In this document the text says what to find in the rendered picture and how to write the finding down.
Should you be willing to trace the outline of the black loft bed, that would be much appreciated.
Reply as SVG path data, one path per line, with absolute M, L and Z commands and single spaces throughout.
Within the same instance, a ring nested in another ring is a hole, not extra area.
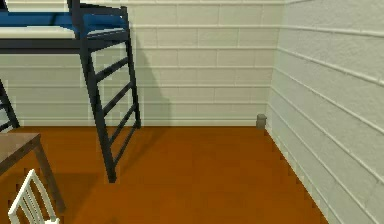
M 89 101 L 103 155 L 108 180 L 117 179 L 116 166 L 120 153 L 114 155 L 111 146 L 130 117 L 133 130 L 141 127 L 140 106 L 133 59 L 128 9 L 87 4 L 81 0 L 66 0 L 66 12 L 15 12 L 0 0 L 0 28 L 61 27 L 74 33 L 72 38 L 4 38 L 0 37 L 0 54 L 77 54 L 83 69 Z M 108 67 L 96 71 L 92 53 L 123 43 L 126 56 Z M 101 103 L 98 84 L 118 69 L 129 69 L 129 82 L 107 104 Z M 127 92 L 132 93 L 132 105 L 113 134 L 107 132 L 105 117 Z

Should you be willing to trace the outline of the white slatted chair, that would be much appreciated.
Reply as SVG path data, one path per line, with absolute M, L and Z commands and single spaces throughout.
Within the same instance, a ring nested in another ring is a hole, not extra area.
M 37 199 L 32 191 L 32 185 L 35 185 L 40 193 L 48 217 L 44 218 Z M 37 176 L 34 169 L 31 169 L 23 184 L 18 191 L 11 207 L 8 210 L 8 218 L 11 224 L 21 224 L 17 215 L 18 209 L 21 209 L 26 216 L 29 224 L 60 224 L 60 218 L 56 215 L 47 190 Z

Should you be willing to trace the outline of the brown wooden table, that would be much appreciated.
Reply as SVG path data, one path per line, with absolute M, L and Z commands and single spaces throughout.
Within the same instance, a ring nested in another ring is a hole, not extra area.
M 0 176 L 30 151 L 35 153 L 56 207 L 60 213 L 63 213 L 66 205 L 43 149 L 40 133 L 0 133 Z

